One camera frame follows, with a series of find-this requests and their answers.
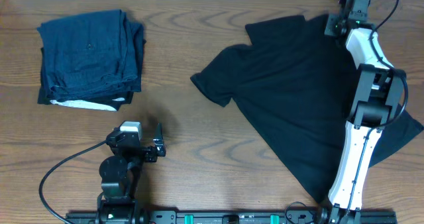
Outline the black polo shirt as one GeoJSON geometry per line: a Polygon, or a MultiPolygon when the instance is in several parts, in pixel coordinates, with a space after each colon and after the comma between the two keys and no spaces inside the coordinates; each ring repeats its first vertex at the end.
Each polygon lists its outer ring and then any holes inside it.
{"type": "Polygon", "coordinates": [[[322,202],[345,139],[345,105],[358,81],[352,56],[324,33],[327,15],[246,25],[250,44],[222,50],[191,81],[209,100],[234,101],[305,191],[322,202]]]}

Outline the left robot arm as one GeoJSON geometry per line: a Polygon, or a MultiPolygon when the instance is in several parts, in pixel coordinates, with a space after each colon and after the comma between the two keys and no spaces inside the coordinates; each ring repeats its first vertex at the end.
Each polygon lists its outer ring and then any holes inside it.
{"type": "Polygon", "coordinates": [[[142,126],[125,121],[107,135],[106,144],[113,155],[99,167],[102,193],[97,200],[95,222],[98,224],[145,224],[149,214],[138,204],[135,192],[142,174],[142,165],[165,157],[166,146],[162,125],[156,127],[153,145],[142,146],[142,126]]]}

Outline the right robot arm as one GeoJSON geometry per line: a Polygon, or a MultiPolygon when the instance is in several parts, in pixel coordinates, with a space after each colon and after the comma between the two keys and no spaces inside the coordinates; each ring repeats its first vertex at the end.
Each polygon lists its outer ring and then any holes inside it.
{"type": "Polygon", "coordinates": [[[374,149],[383,130],[400,118],[408,101],[406,74],[384,56],[378,27],[369,23],[370,0],[339,0],[339,14],[329,15],[325,35],[350,52],[359,80],[346,116],[345,140],[330,209],[321,208],[315,223],[395,223],[394,213],[362,210],[362,191],[374,149]]]}

